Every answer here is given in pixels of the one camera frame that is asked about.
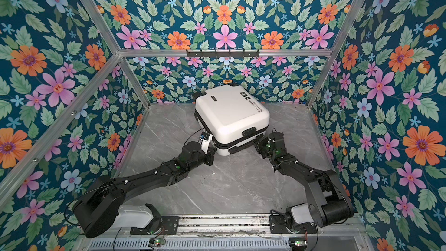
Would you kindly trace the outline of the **white hard-shell suitcase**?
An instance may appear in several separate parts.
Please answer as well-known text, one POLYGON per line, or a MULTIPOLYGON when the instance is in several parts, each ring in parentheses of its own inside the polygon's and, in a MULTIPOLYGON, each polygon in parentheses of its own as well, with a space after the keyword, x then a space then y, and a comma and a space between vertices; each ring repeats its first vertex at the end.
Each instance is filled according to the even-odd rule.
POLYGON ((241 85, 225 84, 195 95, 195 118, 213 135, 221 156, 229 156, 252 145, 269 126, 270 112, 241 85))

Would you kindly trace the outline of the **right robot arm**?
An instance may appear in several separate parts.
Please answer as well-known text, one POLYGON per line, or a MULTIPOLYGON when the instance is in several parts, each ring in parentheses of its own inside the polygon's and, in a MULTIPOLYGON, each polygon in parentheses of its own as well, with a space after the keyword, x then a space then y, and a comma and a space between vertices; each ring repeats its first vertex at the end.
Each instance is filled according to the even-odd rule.
POLYGON ((253 144, 257 153, 269 160, 275 172, 304 187, 305 203, 289 207, 284 213, 271 211, 274 216, 282 217, 282 225, 289 231, 296 232, 307 223, 320 228, 343 224, 354 216, 353 205, 336 172, 319 170, 300 162, 287 151, 282 132, 260 135, 253 144))

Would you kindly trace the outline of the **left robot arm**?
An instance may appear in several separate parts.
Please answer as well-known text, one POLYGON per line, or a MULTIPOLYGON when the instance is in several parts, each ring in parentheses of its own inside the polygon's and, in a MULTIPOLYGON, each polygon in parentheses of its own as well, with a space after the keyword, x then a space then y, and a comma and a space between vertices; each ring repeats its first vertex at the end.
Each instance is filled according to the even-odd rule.
POLYGON ((159 233, 162 219, 153 205, 131 206, 126 201, 151 190, 176 184, 201 165, 211 166, 216 152, 215 147, 210 146, 204 151, 200 143, 192 141, 182 147, 178 157, 152 170, 120 178, 108 175, 99 177, 73 206, 84 235, 95 238, 111 228, 133 228, 146 234, 159 233))

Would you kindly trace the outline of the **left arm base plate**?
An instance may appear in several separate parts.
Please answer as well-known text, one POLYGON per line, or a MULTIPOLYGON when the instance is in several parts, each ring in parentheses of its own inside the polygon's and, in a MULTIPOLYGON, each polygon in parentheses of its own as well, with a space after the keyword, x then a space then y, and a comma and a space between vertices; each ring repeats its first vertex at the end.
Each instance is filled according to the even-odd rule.
POLYGON ((161 216, 155 217, 146 227, 132 227, 131 235, 175 235, 179 228, 180 217, 161 216))

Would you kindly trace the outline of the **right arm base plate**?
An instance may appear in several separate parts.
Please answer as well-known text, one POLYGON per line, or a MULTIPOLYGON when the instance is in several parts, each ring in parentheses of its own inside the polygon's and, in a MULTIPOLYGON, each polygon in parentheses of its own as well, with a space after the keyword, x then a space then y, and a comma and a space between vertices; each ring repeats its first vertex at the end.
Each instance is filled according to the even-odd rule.
POLYGON ((269 215, 269 228, 272 234, 316 234, 317 226, 314 223, 296 223, 290 216, 278 214, 269 215))

